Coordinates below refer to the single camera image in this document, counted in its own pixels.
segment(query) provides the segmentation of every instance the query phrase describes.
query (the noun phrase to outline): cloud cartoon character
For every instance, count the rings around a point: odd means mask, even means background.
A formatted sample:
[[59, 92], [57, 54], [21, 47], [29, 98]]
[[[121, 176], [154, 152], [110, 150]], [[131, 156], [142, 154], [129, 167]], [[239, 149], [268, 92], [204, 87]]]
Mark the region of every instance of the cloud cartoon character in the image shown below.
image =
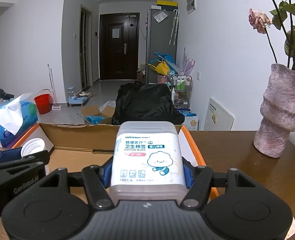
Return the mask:
[[173, 164], [173, 160], [168, 153], [165, 152], [157, 152], [152, 153], [150, 158], [147, 160], [147, 164], [154, 167], [153, 171], [160, 171], [162, 176], [169, 173], [168, 166]]

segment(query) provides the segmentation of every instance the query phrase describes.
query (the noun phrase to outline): doorway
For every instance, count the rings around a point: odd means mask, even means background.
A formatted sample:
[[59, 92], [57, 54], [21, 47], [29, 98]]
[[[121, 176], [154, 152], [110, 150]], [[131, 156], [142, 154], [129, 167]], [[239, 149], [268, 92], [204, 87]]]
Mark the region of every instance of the doorway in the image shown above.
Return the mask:
[[136, 79], [140, 13], [100, 17], [100, 78]]
[[80, 74], [82, 91], [92, 85], [92, 12], [81, 6], [80, 16]]

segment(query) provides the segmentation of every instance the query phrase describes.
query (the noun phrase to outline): metal rack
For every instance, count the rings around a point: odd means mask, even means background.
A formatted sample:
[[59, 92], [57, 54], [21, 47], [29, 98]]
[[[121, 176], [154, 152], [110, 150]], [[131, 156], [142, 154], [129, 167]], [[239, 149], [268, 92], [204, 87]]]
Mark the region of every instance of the metal rack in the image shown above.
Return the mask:
[[174, 71], [169, 71], [167, 81], [168, 85], [170, 84], [169, 89], [172, 93], [174, 107], [189, 108], [193, 86], [192, 77], [174, 74]]

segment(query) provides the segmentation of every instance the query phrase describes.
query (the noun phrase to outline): metal screw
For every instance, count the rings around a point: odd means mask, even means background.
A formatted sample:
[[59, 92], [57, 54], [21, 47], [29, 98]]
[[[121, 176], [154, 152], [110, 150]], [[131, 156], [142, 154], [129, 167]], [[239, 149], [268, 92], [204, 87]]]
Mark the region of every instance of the metal screw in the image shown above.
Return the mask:
[[108, 207], [112, 204], [112, 202], [108, 199], [99, 199], [98, 201], [95, 202], [95, 204], [98, 206], [98, 207], [102, 207], [102, 208], [105, 208], [105, 207]]
[[196, 199], [186, 199], [183, 201], [183, 205], [186, 207], [196, 207], [199, 204], [199, 202]]

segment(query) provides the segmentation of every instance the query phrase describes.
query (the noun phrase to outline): gray refrigerator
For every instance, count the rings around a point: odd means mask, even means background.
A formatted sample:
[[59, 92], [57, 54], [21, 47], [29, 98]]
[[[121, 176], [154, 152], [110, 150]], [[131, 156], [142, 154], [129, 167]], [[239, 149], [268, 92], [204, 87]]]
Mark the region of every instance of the gray refrigerator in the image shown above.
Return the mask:
[[153, 71], [148, 64], [151, 60], [157, 59], [158, 56], [154, 55], [155, 52], [164, 54], [170, 54], [173, 60], [176, 60], [176, 44], [173, 46], [173, 40], [175, 30], [172, 38], [171, 45], [169, 45], [169, 39], [171, 38], [173, 19], [175, 12], [166, 11], [168, 16], [161, 22], [157, 22], [154, 18], [154, 14], [157, 14], [160, 10], [149, 9], [147, 20], [147, 38], [146, 38], [146, 65], [145, 65], [145, 83], [157, 83], [157, 73]]

